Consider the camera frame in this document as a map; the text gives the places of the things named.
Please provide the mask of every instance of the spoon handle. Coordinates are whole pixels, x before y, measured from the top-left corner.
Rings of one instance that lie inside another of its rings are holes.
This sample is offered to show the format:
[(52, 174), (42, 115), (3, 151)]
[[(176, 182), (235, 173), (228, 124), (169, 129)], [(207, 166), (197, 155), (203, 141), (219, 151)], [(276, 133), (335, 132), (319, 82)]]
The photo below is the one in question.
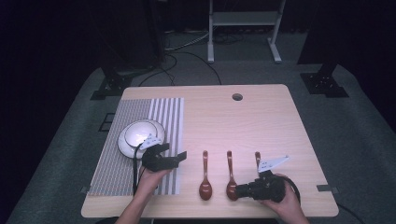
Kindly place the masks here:
[(233, 178), (233, 153), (231, 151), (227, 152), (228, 159), (228, 169), (230, 170), (230, 178)]
[(260, 155), (260, 152), (256, 152), (256, 163), (257, 163), (257, 168), (259, 168), (260, 165), (260, 160), (262, 159), (262, 156)]
[(203, 153), (204, 158), (204, 176), (207, 178), (207, 151), (205, 150)]

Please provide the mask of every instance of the gray carpet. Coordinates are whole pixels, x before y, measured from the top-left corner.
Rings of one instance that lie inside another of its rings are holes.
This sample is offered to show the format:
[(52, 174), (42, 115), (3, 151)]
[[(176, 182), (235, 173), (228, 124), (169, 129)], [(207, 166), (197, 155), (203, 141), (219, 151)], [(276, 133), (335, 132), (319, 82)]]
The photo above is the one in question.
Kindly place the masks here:
[[(329, 184), (338, 189), (337, 202), (358, 215), (365, 223), (396, 223), (396, 135), (362, 92), (357, 79), (342, 66), (333, 73), (345, 88), (348, 98), (326, 98), (310, 95), (301, 73), (317, 72), (319, 65), (297, 65), (305, 34), (279, 34), (276, 44), (282, 64), (275, 64), (263, 38), (266, 35), (239, 35), (241, 41), (215, 45), (215, 62), (223, 85), (285, 84), (300, 113), (303, 124), (317, 153)], [(194, 39), (194, 35), (170, 34), (167, 47), (172, 48)], [(186, 47), (177, 52), (194, 53), (205, 59), (206, 45)], [(187, 53), (169, 53), (177, 65), (169, 70), (175, 85), (218, 85), (210, 67)], [(174, 63), (166, 57), (163, 68)], [(138, 86), (146, 77), (136, 77)], [(96, 223), (100, 218), (80, 214), (96, 163), (106, 141), (98, 132), (106, 113), (116, 111), (119, 96), (91, 101), (104, 74), (93, 71), (70, 107), (62, 125), (34, 177), (14, 209), (8, 223)], [(169, 86), (165, 73), (151, 77), (143, 86)], [(310, 218), (311, 223), (359, 223), (340, 209), (337, 217)]]

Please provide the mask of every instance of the spoon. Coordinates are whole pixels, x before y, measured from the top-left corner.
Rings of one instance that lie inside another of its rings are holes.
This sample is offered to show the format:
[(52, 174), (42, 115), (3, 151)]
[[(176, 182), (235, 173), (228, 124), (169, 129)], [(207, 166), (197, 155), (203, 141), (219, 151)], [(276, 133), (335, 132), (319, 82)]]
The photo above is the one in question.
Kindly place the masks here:
[(230, 170), (230, 181), (228, 182), (226, 192), (229, 199), (231, 199), (232, 201), (236, 201), (238, 199), (238, 196), (236, 196), (235, 193), (236, 183), (233, 179), (233, 153), (231, 151), (227, 152), (227, 159), (228, 169)]
[(207, 179), (207, 151), (205, 150), (203, 153), (204, 158), (204, 181), (202, 181), (201, 186), (199, 187), (199, 195), (204, 201), (207, 201), (212, 197), (212, 186)]
[(256, 152), (255, 155), (256, 155), (257, 169), (259, 169), (260, 160), (262, 159), (262, 156), (260, 155), (260, 152)]

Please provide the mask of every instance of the striped placemat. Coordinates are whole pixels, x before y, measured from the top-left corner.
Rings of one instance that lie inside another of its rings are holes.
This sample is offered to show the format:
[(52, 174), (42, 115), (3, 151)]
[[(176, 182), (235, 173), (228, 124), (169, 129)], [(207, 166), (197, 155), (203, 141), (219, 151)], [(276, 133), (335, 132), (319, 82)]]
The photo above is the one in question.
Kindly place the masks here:
[[(153, 119), (165, 129), (165, 143), (170, 149), (163, 156), (176, 156), (182, 152), (183, 98), (120, 100), (116, 115), (96, 167), (88, 195), (133, 195), (133, 160), (120, 153), (118, 138), (122, 130), (132, 122)], [(180, 168), (163, 178), (155, 194), (179, 194)]]

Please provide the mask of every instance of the table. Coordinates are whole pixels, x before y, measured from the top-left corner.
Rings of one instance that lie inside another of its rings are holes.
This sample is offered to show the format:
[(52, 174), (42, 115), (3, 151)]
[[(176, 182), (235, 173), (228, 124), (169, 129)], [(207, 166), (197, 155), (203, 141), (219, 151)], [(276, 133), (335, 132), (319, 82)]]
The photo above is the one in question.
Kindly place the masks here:
[(274, 31), (267, 38), (268, 45), (273, 54), (275, 63), (282, 63), (276, 47), (276, 37), (282, 21), (283, 9), (286, 0), (280, 0), (278, 11), (250, 11), (250, 12), (214, 12), (213, 0), (209, 0), (209, 38), (207, 41), (207, 61), (215, 61), (213, 49), (213, 27), (214, 26), (243, 26), (243, 25), (273, 25)]
[[(233, 174), (238, 185), (257, 178), (256, 151), (260, 151), (262, 160), (288, 155), (290, 159), (272, 171), (287, 175), (295, 182), (302, 195), (305, 215), (334, 217), (338, 214), (332, 193), (317, 189), (317, 185), (327, 185), (327, 181), (286, 86), (128, 88), (121, 100), (172, 97), (184, 98), (182, 141), (187, 159), (178, 168), (182, 173), (180, 193), (153, 196), (142, 217), (276, 217), (269, 208), (250, 198), (236, 202), (227, 198), (228, 150), (233, 152)], [(214, 190), (209, 201), (201, 200), (198, 192), (204, 178), (204, 150), (209, 154), (208, 178)], [(132, 198), (87, 196), (81, 214), (116, 217)]]

